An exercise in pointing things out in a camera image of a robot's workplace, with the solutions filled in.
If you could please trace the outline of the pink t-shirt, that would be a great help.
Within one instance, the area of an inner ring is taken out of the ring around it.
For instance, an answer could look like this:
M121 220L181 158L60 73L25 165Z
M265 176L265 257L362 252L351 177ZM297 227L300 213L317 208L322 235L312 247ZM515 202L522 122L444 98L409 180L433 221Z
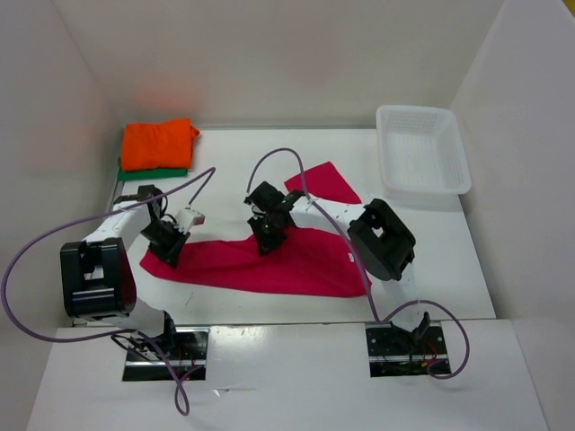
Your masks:
M291 228L279 249L258 254L255 238L191 242L171 268L152 252L140 267L153 277L188 285L277 295L337 298L365 294L353 255L336 233Z

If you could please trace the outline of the green t-shirt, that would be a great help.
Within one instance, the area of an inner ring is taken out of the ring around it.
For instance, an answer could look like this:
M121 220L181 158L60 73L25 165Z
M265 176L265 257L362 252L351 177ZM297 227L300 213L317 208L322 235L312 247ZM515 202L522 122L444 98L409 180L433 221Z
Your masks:
M121 158L118 158L118 181L138 181L138 180L162 180L170 178L186 177L188 170L185 168L157 168L142 171L124 171L122 169Z

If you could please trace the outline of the orange t-shirt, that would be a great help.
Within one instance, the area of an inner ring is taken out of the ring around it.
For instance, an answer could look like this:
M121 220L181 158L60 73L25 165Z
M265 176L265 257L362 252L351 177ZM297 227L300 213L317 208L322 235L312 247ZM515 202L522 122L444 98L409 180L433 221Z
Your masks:
M124 172L189 169L200 136L190 119L163 123L131 123L124 129L121 168Z

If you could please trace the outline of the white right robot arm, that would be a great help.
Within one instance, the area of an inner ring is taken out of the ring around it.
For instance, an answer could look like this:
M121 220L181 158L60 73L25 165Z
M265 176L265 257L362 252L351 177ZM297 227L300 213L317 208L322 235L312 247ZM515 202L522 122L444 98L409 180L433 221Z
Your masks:
M288 238L288 229L312 229L340 236L359 270L375 321L380 322L368 286L372 276L399 306L418 300L412 263L416 240L410 229L382 199L350 204L319 198L307 190L284 194L267 181L248 188L244 204L252 210L252 228L258 252L266 256Z

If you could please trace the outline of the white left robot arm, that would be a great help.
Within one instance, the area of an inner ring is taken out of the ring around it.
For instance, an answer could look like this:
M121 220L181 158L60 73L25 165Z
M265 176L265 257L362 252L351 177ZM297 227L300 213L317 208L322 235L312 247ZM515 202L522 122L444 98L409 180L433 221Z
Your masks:
M60 250L63 300L66 314L86 321L102 321L127 330L139 330L146 346L158 358L169 358L179 349L179 337L170 314L137 297L137 285L127 251L142 235L152 256L176 268L190 229L205 220L186 206L176 215L163 208L167 198L154 185L116 198L113 215L80 242Z

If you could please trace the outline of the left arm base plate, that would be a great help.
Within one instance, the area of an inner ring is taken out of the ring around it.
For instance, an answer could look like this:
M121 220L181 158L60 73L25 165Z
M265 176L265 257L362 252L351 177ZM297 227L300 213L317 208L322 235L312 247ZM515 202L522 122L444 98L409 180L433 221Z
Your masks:
M172 339L158 337L156 344L163 350L177 377L184 382L205 381L207 373L209 328L180 327ZM113 341L126 352L123 382L159 382L172 379L164 360L153 346L140 336L115 336Z

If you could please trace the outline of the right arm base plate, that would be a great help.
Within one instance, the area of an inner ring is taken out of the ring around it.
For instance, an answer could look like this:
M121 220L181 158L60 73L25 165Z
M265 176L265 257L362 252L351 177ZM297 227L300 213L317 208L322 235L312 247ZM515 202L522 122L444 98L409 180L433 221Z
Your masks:
M367 325L365 334L372 378L452 373L443 330L427 313L414 333L390 323Z

